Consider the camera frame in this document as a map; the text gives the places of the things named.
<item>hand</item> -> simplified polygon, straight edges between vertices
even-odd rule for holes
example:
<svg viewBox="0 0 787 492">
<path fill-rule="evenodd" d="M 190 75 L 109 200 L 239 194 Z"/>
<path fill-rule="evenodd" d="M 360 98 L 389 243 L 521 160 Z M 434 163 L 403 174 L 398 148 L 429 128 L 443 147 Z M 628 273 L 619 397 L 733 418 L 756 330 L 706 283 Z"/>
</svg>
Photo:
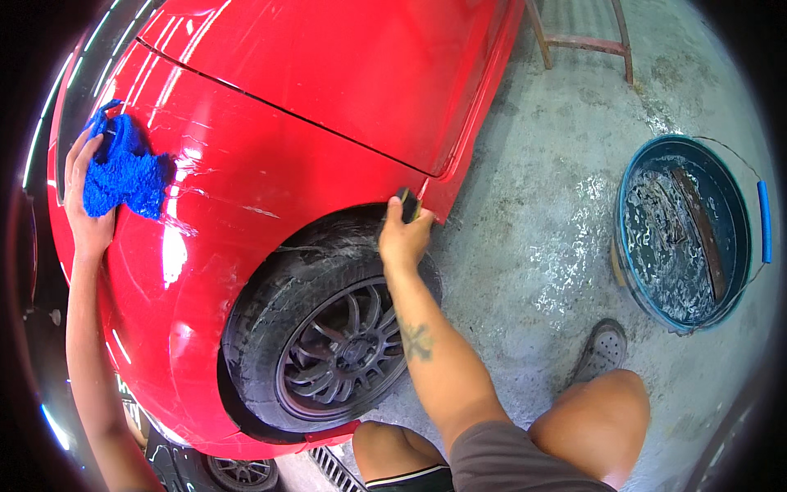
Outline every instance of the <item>hand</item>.
<svg viewBox="0 0 787 492">
<path fill-rule="evenodd" d="M 418 272 L 418 263 L 429 245 L 429 230 L 434 214 L 421 209 L 418 218 L 410 224 L 401 219 L 402 206 L 399 197 L 388 201 L 388 215 L 380 234 L 380 257 L 386 274 Z"/>
<path fill-rule="evenodd" d="M 89 134 L 89 128 L 83 131 L 65 157 L 65 214 L 74 236 L 75 263 L 101 260 L 115 232 L 115 209 L 90 217 L 82 202 L 87 166 L 104 138 L 96 135 L 87 140 Z"/>
</svg>

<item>person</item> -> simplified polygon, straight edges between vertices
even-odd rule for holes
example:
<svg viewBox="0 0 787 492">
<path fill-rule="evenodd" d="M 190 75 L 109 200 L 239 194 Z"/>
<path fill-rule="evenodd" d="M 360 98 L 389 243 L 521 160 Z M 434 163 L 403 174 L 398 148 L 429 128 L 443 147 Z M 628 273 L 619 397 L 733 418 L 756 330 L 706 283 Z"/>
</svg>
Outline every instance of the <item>person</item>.
<svg viewBox="0 0 787 492">
<path fill-rule="evenodd" d="M 517 427 L 486 367 L 443 316 L 418 275 L 434 214 L 410 224 L 388 202 L 379 240 L 408 370 L 449 460 L 423 436 L 368 421 L 353 436 L 358 470 L 374 492 L 602 491 L 620 488 L 650 421 L 645 385 L 621 369 L 626 337 L 614 320 L 593 329 L 573 383 L 528 431 Z"/>
<path fill-rule="evenodd" d="M 84 180 L 102 135 L 88 128 L 68 152 L 65 211 L 74 238 L 66 322 L 66 359 L 79 418 L 110 491 L 160 492 L 116 390 L 98 316 L 98 283 L 115 216 L 89 217 Z M 451 465 L 423 436 L 404 427 L 363 422 L 353 436 L 358 469 L 376 492 L 472 490 L 610 490 L 631 473 L 645 440 L 645 386 L 620 368 L 622 328 L 602 320 L 593 329 L 574 384 L 525 432 L 497 399 L 489 372 L 453 329 L 418 275 L 434 214 L 410 224 L 401 201 L 388 203 L 379 250 L 402 346 L 416 393 L 437 427 Z"/>
<path fill-rule="evenodd" d="M 126 424 L 98 316 L 101 264 L 115 231 L 115 210 L 93 218 L 82 203 L 85 175 L 103 135 L 79 136 L 65 158 L 65 213 L 74 237 L 74 262 L 65 323 L 65 358 L 76 411 L 111 492 L 164 492 Z"/>
</svg>

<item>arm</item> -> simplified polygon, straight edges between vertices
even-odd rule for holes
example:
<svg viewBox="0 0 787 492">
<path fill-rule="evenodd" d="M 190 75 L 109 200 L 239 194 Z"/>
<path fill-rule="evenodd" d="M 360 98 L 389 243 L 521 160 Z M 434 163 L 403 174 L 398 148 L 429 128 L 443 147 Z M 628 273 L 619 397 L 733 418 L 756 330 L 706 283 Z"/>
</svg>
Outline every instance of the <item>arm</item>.
<svg viewBox="0 0 787 492">
<path fill-rule="evenodd" d="M 401 201 L 391 198 L 380 255 L 413 385 L 450 453 L 456 438 L 473 425 L 511 420 L 481 359 L 442 315 L 418 275 L 434 214 L 422 210 L 410 224 L 402 222 L 401 214 Z"/>
<path fill-rule="evenodd" d="M 75 248 L 65 327 L 68 375 L 79 419 L 109 490 L 158 492 L 163 489 L 127 427 L 98 315 L 98 276 L 112 242 L 115 211 L 99 218 L 85 213 L 85 174 L 102 142 L 99 135 L 86 144 L 87 134 L 76 140 L 65 167 L 65 211 Z"/>
</svg>

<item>another car wheel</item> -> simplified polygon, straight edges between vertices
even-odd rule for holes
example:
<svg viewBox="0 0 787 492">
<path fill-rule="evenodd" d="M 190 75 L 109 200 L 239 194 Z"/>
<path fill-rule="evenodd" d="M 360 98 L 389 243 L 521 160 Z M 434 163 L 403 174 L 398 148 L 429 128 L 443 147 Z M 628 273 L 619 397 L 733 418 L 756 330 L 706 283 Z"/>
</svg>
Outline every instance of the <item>another car wheel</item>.
<svg viewBox="0 0 787 492">
<path fill-rule="evenodd" d="M 265 492 L 274 490 L 279 481 L 279 469 L 273 460 L 203 457 L 211 478 L 229 492 Z"/>
<path fill-rule="evenodd" d="M 377 251 L 379 223 L 341 220 L 279 248 L 239 299 L 223 337 L 246 407 L 278 429 L 314 432 L 349 422 L 390 392 L 407 363 Z M 419 270 L 438 301 L 426 255 Z"/>
</svg>

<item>gray shorts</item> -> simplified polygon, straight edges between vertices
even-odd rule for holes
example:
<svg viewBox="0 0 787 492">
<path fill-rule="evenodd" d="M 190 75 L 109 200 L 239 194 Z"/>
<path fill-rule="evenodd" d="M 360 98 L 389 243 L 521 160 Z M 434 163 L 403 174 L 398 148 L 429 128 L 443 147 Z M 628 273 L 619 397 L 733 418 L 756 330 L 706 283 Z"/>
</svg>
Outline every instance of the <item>gray shorts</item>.
<svg viewBox="0 0 787 492">
<path fill-rule="evenodd" d="M 367 484 L 373 492 L 615 492 L 543 453 L 514 424 L 481 422 L 453 443 L 450 470 L 431 468 Z"/>
</svg>

